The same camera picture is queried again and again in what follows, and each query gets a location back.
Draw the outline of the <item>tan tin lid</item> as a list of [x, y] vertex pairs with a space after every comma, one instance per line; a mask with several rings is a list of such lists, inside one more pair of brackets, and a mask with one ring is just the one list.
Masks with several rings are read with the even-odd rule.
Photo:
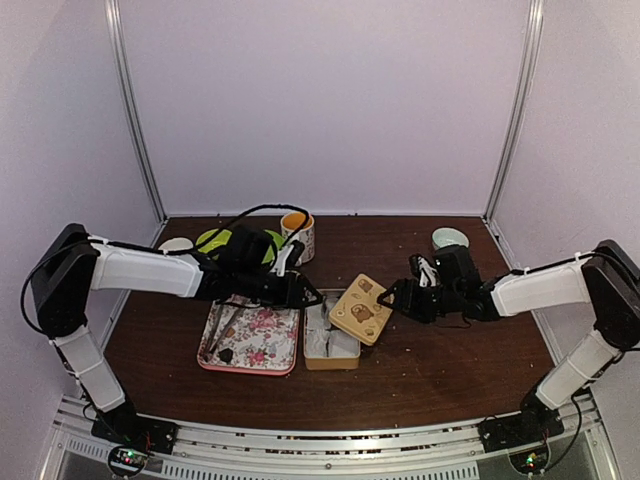
[[330, 323], [366, 346], [379, 339], [392, 310], [378, 303], [386, 289], [365, 274], [359, 274], [329, 312]]

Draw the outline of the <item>metal tongs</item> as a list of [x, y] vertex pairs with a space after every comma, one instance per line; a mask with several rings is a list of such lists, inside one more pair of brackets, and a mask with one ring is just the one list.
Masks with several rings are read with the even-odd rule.
[[214, 303], [209, 314], [200, 346], [200, 359], [209, 363], [214, 352], [227, 335], [239, 316], [249, 307], [249, 302], [243, 297], [233, 297], [230, 301]]

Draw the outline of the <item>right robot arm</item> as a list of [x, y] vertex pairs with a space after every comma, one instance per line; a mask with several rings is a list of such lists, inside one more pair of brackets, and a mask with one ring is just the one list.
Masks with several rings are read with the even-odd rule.
[[448, 314], [495, 322], [533, 312], [547, 322], [545, 335], [557, 340], [575, 320], [584, 327], [575, 345], [531, 389], [513, 419], [519, 440], [535, 440], [551, 416], [584, 387], [595, 383], [627, 352], [639, 347], [639, 267], [614, 240], [587, 252], [534, 268], [512, 269], [482, 279], [463, 245], [436, 250], [431, 258], [410, 257], [412, 275], [378, 295], [380, 305], [430, 324]]

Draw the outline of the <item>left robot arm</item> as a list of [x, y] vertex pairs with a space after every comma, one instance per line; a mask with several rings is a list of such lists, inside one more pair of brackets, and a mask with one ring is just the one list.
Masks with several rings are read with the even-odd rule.
[[106, 429], [133, 444], [144, 424], [92, 331], [98, 297], [142, 292], [217, 304], [240, 297], [253, 306], [304, 310], [321, 295], [296, 267], [303, 249], [298, 240], [277, 245], [243, 225], [224, 245], [204, 251], [116, 242], [69, 223], [24, 280], [20, 300], [34, 305], [24, 320], [54, 347]]

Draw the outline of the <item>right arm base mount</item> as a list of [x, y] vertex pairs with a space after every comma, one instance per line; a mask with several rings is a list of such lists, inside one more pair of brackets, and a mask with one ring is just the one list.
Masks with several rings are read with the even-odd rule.
[[549, 441], [564, 433], [564, 425], [557, 410], [526, 405], [518, 413], [485, 418], [478, 433], [486, 453], [506, 453], [517, 473], [533, 477], [551, 466]]

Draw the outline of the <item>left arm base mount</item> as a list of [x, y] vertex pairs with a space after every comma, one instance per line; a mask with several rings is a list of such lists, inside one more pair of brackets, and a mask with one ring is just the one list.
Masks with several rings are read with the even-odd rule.
[[155, 454], [171, 454], [178, 425], [138, 415], [101, 415], [93, 420], [91, 435], [114, 444], [107, 454], [107, 467], [116, 477], [140, 474]]

